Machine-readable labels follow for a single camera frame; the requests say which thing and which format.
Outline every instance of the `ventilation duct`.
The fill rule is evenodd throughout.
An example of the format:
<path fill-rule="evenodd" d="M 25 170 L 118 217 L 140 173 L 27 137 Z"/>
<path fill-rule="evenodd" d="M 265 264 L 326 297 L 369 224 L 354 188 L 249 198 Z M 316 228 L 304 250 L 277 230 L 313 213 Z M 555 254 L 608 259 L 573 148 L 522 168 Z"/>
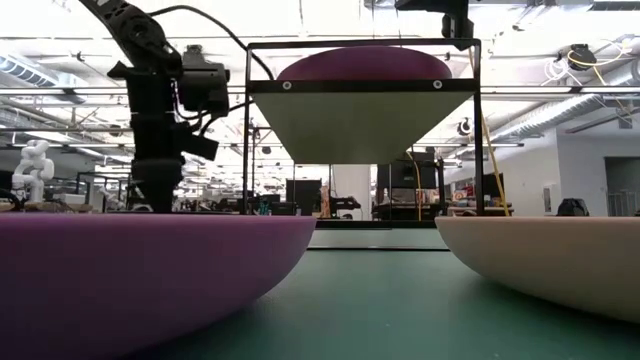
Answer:
<path fill-rule="evenodd" d="M 37 131 L 38 129 L 53 129 L 54 127 L 52 126 L 47 126 L 44 124 L 38 124 L 38 126 L 34 126 L 34 122 L 33 119 L 31 118 L 31 115 L 27 112 L 21 111 L 19 109 L 15 109 L 15 108 L 10 108 L 10 107 L 6 107 L 6 108 L 0 108 L 0 127 L 9 127 L 9 128 L 13 128 L 13 127 L 19 127 L 19 128 L 33 128 L 33 132 L 34 134 L 30 134 L 29 132 L 20 134 L 21 136 L 29 136 L 29 137 L 34 137 L 34 138 L 42 138 L 37 136 Z M 44 134 L 59 134 L 57 132 L 53 132 L 53 133 L 43 133 Z M 71 140 L 75 140 L 81 143 L 87 143 L 87 142 L 91 142 L 88 141 L 87 138 L 76 135 L 76 134 L 69 134 L 66 135 L 69 139 Z M 118 149 L 108 149 L 105 148 L 102 151 L 102 154 L 104 155 L 122 155 L 123 152 L 122 150 L 118 150 Z"/>
<path fill-rule="evenodd" d="M 637 11 L 640 1 L 595 0 L 591 11 Z"/>
<path fill-rule="evenodd" d="M 638 86 L 640 85 L 640 61 L 635 59 L 606 73 L 603 78 L 609 86 Z M 601 85 L 600 80 L 594 80 L 585 86 Z M 596 111 L 604 105 L 605 100 L 600 94 L 579 95 L 559 103 L 544 104 L 494 131 L 492 140 L 500 141 L 511 136 L 526 137 L 540 134 L 566 121 Z"/>
<path fill-rule="evenodd" d="M 86 85 L 82 84 L 84 81 L 75 75 L 52 71 L 28 59 L 8 54 L 0 54 L 0 72 L 36 87 L 77 87 Z M 77 95 L 60 95 L 56 97 L 74 104 L 82 104 L 86 101 L 84 97 Z"/>

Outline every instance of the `white pillar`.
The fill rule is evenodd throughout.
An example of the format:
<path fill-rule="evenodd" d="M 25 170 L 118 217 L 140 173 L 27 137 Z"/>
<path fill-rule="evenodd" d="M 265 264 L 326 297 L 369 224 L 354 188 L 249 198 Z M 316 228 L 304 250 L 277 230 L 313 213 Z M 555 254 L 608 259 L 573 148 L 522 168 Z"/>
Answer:
<path fill-rule="evenodd" d="M 353 196 L 360 210 L 340 210 L 339 216 L 351 214 L 353 220 L 371 220 L 371 166 L 333 165 L 331 196 Z"/>

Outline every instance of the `purple bowl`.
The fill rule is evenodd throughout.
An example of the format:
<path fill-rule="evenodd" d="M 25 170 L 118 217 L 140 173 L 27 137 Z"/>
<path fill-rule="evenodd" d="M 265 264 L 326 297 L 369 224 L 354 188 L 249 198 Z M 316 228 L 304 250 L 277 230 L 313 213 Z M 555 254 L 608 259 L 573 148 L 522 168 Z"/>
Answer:
<path fill-rule="evenodd" d="M 0 358 L 108 359 L 248 305 L 293 269 L 312 217 L 0 216 Z"/>

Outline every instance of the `cable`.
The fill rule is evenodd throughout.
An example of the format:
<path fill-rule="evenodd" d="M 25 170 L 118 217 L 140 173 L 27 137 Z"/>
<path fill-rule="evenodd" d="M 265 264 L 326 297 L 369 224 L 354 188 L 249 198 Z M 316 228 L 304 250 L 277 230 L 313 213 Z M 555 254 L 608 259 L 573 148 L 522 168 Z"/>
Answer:
<path fill-rule="evenodd" d="M 594 66 L 593 67 L 593 71 L 596 73 L 596 75 L 598 76 L 598 79 L 600 79 L 600 82 L 602 83 L 602 86 L 608 86 L 607 82 L 604 80 L 604 77 L 602 77 L 602 74 L 600 73 L 600 70 L 598 70 L 598 67 Z M 629 111 L 629 109 L 627 109 L 626 106 L 624 106 L 620 100 L 618 100 L 618 98 L 615 98 L 615 101 L 618 103 L 618 106 L 620 106 L 620 109 L 624 112 L 627 113 L 627 115 L 629 115 L 629 121 L 633 121 L 633 114 L 631 113 L 631 111 Z"/>
<path fill-rule="evenodd" d="M 247 45 L 245 45 L 242 40 L 240 40 L 238 38 L 238 36 L 236 36 L 236 34 L 233 33 L 233 31 L 231 31 L 231 29 L 229 29 L 226 25 L 224 25 L 222 22 L 220 22 L 218 19 L 214 18 L 213 16 L 207 14 L 206 12 L 200 10 L 200 9 L 196 9 L 192 6 L 188 6 L 188 5 L 175 5 L 175 6 L 169 6 L 166 7 L 164 9 L 160 9 L 158 11 L 153 11 L 148 13 L 149 16 L 151 17 L 155 17 L 155 16 L 159 16 L 159 15 L 163 15 L 163 14 L 167 14 L 173 11 L 177 11 L 177 10 L 186 10 L 186 11 L 191 11 L 193 13 L 196 13 L 204 18 L 206 18 L 207 20 L 213 22 L 214 24 L 218 25 L 218 27 L 220 27 L 222 30 L 224 30 L 224 32 L 227 33 L 227 35 L 229 35 L 229 37 L 231 39 L 233 39 L 233 41 L 238 44 L 238 46 L 240 46 L 240 48 L 242 48 L 242 50 L 244 50 L 245 52 L 249 51 L 249 48 L 247 48 Z M 274 80 L 275 78 L 273 77 L 273 73 L 271 72 L 271 70 L 269 69 L 269 67 L 262 61 L 262 59 L 260 59 L 259 56 L 257 56 L 255 53 L 251 53 L 251 57 L 253 58 L 253 60 L 255 60 L 258 65 L 260 65 L 260 67 L 262 67 L 262 69 L 264 69 L 264 71 L 267 73 L 267 76 L 269 76 L 269 80 Z"/>
<path fill-rule="evenodd" d="M 471 63 L 471 67 L 473 68 L 473 51 L 469 48 L 469 62 Z M 491 157 L 491 163 L 493 164 L 493 174 L 496 177 L 496 183 L 498 184 L 498 190 L 500 191 L 500 202 L 502 202 L 502 208 L 504 209 L 504 216 L 509 217 L 511 213 L 509 212 L 509 206 L 507 205 L 507 199 L 504 195 L 504 187 L 502 187 L 502 181 L 500 181 L 500 171 L 498 170 L 498 162 L 496 161 L 496 155 L 493 152 L 493 147 L 491 146 L 491 136 L 489 135 L 489 128 L 487 127 L 487 122 L 484 119 L 484 115 L 480 116 L 480 122 L 482 123 L 482 132 L 484 133 L 485 138 L 487 139 L 487 146 L 489 148 L 489 155 Z M 484 199 L 478 199 L 476 194 L 476 201 L 484 201 Z"/>
<path fill-rule="evenodd" d="M 626 52 L 626 48 L 625 48 L 624 44 L 622 44 L 622 47 L 620 47 L 620 46 L 618 46 L 618 44 L 614 43 L 614 42 L 613 42 L 613 41 L 611 41 L 611 40 L 606 40 L 606 41 L 610 42 L 613 46 L 615 46 L 618 50 L 620 50 L 620 52 L 618 53 L 618 56 L 616 56 L 615 58 L 613 58 L 613 59 L 611 59 L 611 60 L 607 60 L 607 61 L 605 61 L 605 62 L 601 62 L 601 63 L 598 63 L 598 62 L 596 62 L 596 63 L 586 63 L 586 62 L 578 61 L 578 60 L 575 60 L 575 59 L 573 59 L 573 58 L 571 57 L 571 54 L 573 54 L 573 53 L 575 52 L 575 51 L 573 51 L 573 50 L 571 50 L 571 51 L 569 51 L 569 52 L 567 53 L 567 59 L 571 60 L 571 62 L 574 62 L 574 63 L 576 63 L 576 64 L 578 64 L 578 65 L 582 65 L 582 66 L 592 66 L 592 67 L 608 65 L 608 64 L 612 64 L 612 63 L 614 63 L 614 62 L 616 62 L 616 61 L 620 60 L 620 58 L 622 57 L 622 55 L 624 55 L 624 53 Z"/>
<path fill-rule="evenodd" d="M 411 153 L 407 151 L 407 155 L 409 155 L 409 159 L 413 162 L 413 166 L 416 169 L 416 178 L 418 179 L 418 221 L 422 221 L 422 180 L 420 179 L 420 168 L 418 164 L 413 160 L 413 156 Z"/>
<path fill-rule="evenodd" d="M 247 103 L 242 103 L 242 104 L 238 104 L 235 106 L 232 106 L 229 108 L 229 112 L 238 110 L 243 108 Z M 209 121 L 207 121 L 206 124 L 204 124 L 204 126 L 202 127 L 202 129 L 200 129 L 200 136 L 205 136 L 207 133 L 207 130 L 209 129 L 209 126 L 211 126 L 211 124 L 213 124 L 214 121 L 216 121 L 218 118 L 211 118 L 209 119 Z"/>

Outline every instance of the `green table surface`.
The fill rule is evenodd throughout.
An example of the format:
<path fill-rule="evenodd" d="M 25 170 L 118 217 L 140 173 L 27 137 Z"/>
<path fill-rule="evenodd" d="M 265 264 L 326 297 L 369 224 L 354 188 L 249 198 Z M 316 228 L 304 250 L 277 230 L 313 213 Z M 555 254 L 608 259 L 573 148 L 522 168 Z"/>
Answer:
<path fill-rule="evenodd" d="M 640 326 L 538 300 L 447 252 L 309 251 L 252 306 L 127 360 L 640 359 Z"/>

